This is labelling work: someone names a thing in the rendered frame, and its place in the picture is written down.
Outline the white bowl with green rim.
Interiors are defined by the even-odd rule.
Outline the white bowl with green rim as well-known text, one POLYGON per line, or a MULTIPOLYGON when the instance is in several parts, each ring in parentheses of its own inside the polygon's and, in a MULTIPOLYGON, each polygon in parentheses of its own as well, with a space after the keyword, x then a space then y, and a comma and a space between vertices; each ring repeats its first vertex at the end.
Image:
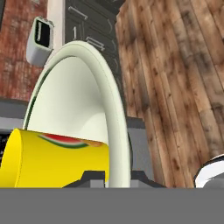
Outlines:
POLYGON ((63 45, 45 64, 23 128, 101 141, 109 147, 109 188, 130 187, 130 144, 116 80, 87 42, 63 45))

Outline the dark grey cupboard run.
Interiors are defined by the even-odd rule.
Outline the dark grey cupboard run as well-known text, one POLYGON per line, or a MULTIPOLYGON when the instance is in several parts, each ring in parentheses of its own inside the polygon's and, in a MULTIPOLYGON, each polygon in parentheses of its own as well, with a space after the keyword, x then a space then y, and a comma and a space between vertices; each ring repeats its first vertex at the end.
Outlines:
POLYGON ((65 2, 65 42, 86 41, 102 54, 115 77, 122 104, 126 107, 115 23, 115 15, 96 0, 65 2))

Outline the white and black round object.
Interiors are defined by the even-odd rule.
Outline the white and black round object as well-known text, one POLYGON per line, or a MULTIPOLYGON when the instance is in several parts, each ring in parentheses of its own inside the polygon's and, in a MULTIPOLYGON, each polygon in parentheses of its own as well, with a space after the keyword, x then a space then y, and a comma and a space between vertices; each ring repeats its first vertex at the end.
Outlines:
POLYGON ((224 154, 205 162, 193 178, 195 188, 224 189, 224 154))

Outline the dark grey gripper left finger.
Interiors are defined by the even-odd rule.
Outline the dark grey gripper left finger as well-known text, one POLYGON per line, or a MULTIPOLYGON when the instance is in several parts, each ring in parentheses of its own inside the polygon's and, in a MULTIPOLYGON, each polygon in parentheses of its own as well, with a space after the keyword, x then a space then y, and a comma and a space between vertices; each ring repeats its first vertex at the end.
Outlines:
POLYGON ((104 188, 105 171, 84 171, 81 178, 65 185, 72 188, 104 188))

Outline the yellow cup with watermelon print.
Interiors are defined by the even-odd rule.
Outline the yellow cup with watermelon print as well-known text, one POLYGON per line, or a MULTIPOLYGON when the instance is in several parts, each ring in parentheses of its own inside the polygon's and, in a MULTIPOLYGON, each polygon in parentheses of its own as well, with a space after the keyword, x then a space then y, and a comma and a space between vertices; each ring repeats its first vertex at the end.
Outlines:
POLYGON ((3 149, 0 188, 62 188, 85 172, 109 178, 106 143, 14 129, 3 149))

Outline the pale grey rectangular open container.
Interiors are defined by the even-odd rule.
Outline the pale grey rectangular open container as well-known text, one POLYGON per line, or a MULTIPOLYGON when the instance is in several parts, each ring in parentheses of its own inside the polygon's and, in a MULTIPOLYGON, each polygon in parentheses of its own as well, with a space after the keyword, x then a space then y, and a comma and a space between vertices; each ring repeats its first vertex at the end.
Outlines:
POLYGON ((37 16, 34 18, 26 45, 29 64, 43 67, 53 51, 53 22, 37 16))

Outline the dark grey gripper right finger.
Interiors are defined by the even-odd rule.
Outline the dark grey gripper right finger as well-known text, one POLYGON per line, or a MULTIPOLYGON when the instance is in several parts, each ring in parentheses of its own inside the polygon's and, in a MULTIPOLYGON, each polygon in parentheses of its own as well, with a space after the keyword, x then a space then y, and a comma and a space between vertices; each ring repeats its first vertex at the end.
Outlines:
POLYGON ((151 179, 149 179, 144 171, 132 171, 131 172, 131 188, 165 188, 164 185, 161 185, 151 179))

